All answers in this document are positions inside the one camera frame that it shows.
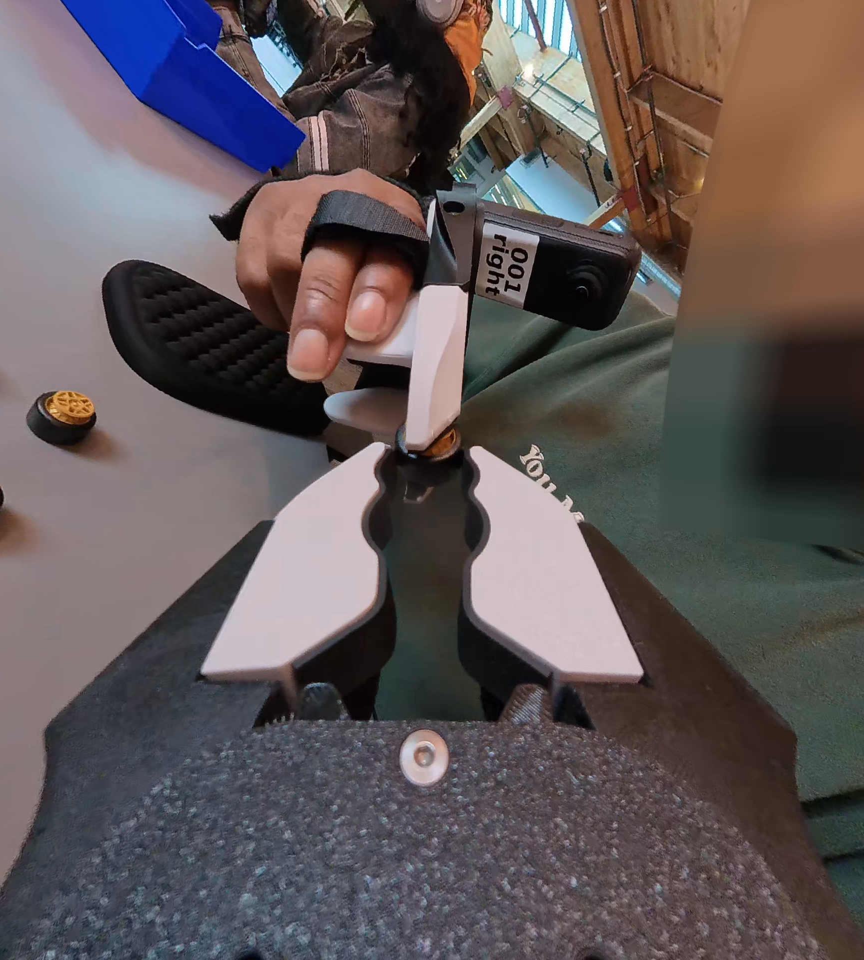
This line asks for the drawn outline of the blue storage bin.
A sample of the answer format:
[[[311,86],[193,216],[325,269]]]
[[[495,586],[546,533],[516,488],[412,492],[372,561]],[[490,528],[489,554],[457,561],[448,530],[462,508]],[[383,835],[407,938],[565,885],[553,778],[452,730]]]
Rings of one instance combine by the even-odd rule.
[[[204,1],[65,1],[132,94],[256,171],[282,169],[302,130],[217,54]]]

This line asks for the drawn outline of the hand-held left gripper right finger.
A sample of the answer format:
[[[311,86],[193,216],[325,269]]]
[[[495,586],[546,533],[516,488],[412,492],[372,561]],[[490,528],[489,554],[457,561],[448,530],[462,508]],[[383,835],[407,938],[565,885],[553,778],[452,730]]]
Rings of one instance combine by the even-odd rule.
[[[579,525],[481,446],[466,450],[460,661],[498,700],[521,684],[637,684],[644,670]]]

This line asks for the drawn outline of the person's right hand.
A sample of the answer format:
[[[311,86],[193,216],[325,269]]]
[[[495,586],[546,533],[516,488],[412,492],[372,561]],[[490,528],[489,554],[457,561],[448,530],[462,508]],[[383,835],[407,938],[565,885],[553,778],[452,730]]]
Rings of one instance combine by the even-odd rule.
[[[386,338],[413,286],[411,266],[394,250],[342,238],[302,255],[318,203],[334,190],[374,198],[425,228],[414,197],[363,170],[310,175],[258,192],[241,231],[236,279],[260,322],[290,332],[288,369],[306,382],[329,378],[349,341]]]

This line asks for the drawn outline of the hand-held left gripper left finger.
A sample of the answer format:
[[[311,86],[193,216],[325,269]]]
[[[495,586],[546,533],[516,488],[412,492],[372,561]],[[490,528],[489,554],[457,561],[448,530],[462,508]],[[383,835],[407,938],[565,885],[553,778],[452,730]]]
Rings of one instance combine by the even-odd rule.
[[[212,682],[352,691],[391,657],[395,613],[381,553],[390,448],[374,442],[277,515],[202,666]]]

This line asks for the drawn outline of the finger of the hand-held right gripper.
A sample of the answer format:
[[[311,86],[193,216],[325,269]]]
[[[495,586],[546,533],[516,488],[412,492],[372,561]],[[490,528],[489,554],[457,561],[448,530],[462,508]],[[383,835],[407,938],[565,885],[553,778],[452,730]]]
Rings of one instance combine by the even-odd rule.
[[[357,429],[378,442],[394,444],[406,421],[407,392],[395,388],[361,388],[334,392],[323,403],[337,425]]]
[[[454,285],[426,286],[410,304],[406,326],[414,340],[407,450],[430,448],[460,414],[468,310],[468,294]]]

